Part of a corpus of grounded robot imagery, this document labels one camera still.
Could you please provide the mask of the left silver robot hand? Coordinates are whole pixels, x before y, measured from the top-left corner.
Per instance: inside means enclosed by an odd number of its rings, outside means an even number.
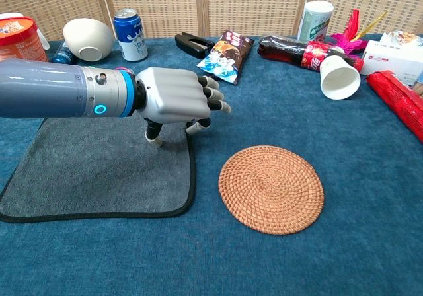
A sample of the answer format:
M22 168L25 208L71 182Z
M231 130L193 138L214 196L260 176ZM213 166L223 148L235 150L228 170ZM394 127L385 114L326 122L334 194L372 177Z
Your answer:
M149 67L135 79L145 89L145 100L138 108L147 121L145 138L158 147L164 124L187 122L186 134L193 135L210 127L212 111L232 111L219 83L193 71Z

